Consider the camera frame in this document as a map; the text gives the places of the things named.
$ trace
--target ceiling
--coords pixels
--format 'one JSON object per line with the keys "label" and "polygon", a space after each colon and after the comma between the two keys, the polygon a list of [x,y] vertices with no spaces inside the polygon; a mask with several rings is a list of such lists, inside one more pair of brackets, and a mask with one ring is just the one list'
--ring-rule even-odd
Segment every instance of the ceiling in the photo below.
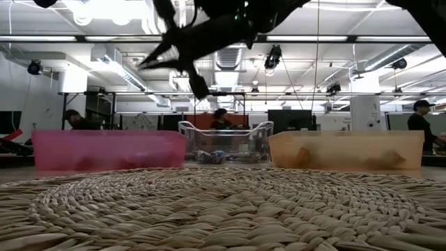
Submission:
{"label": "ceiling", "polygon": [[[173,0],[177,10],[180,10],[179,1]],[[93,18],[86,26],[80,26],[74,21],[73,10],[67,8],[72,3],[59,1],[53,6],[53,9],[45,10],[36,7],[32,1],[15,0],[15,3],[0,1],[0,34],[142,35],[148,33],[141,25],[141,23],[147,22],[147,20],[141,19],[145,19],[144,15],[150,13],[145,9],[147,8],[145,1],[126,1],[122,3],[125,8],[122,7],[120,10],[110,7],[112,4],[102,6],[101,13],[110,13],[113,16],[113,13],[120,11],[120,16],[132,18],[124,26],[114,24],[112,20],[103,15],[99,19]],[[193,1],[187,0],[185,5],[185,19],[186,22],[189,22],[193,16]],[[320,0],[320,8],[317,7],[318,1],[312,1],[304,8],[295,10],[271,34],[425,36],[423,30],[407,11],[395,9],[395,7],[383,3],[382,0]],[[198,22],[205,19],[204,13],[199,13]],[[161,25],[156,18],[153,23],[159,24],[158,27]],[[364,43],[354,46],[352,44],[327,43],[319,45],[316,43],[278,43],[278,45],[281,46],[283,60],[277,66],[273,76],[266,76],[263,67],[265,56],[272,44],[255,43],[251,50],[244,50],[238,85],[233,88],[234,91],[249,91],[253,87],[254,80],[258,82],[257,86],[260,92],[293,91],[293,86],[299,91],[313,91],[315,87],[325,91],[324,88],[331,81],[325,82],[325,80],[338,70],[340,71],[335,75],[335,81],[341,84],[342,91],[349,91],[351,81],[349,70],[342,69],[342,67],[347,66],[354,69],[354,62],[367,61],[395,46]],[[13,49],[22,52],[66,53],[88,67],[90,73],[95,73],[89,77],[90,85],[104,86],[112,91],[127,90],[126,82],[119,76],[97,69],[95,64],[97,62],[91,61],[93,46],[94,44],[15,43]],[[141,61],[155,47],[156,44],[116,43],[107,45],[109,50],[117,49],[123,54],[123,64],[144,80],[150,90],[173,91],[168,85],[169,70],[138,71],[136,68],[138,61]],[[435,45],[427,45],[406,56],[405,59],[408,62],[405,70],[394,72],[393,69],[382,68],[376,71],[379,74],[382,91],[391,91],[395,86],[423,80],[426,76],[446,69],[446,59],[440,55]],[[213,65],[212,56],[206,56],[196,63],[199,73],[205,77],[207,83],[218,85],[215,83]],[[435,91],[441,91],[445,81],[446,75],[439,75],[431,81],[414,85],[408,91],[425,91],[433,88],[436,88]],[[270,96],[269,98],[276,100],[280,97]]]}

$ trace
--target seagrass mat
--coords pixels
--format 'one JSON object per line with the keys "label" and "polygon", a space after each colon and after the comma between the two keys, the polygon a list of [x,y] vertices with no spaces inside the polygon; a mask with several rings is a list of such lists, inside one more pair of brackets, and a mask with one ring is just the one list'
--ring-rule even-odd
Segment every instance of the seagrass mat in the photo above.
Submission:
{"label": "seagrass mat", "polygon": [[8,183],[0,250],[446,250],[446,183],[241,167]]}

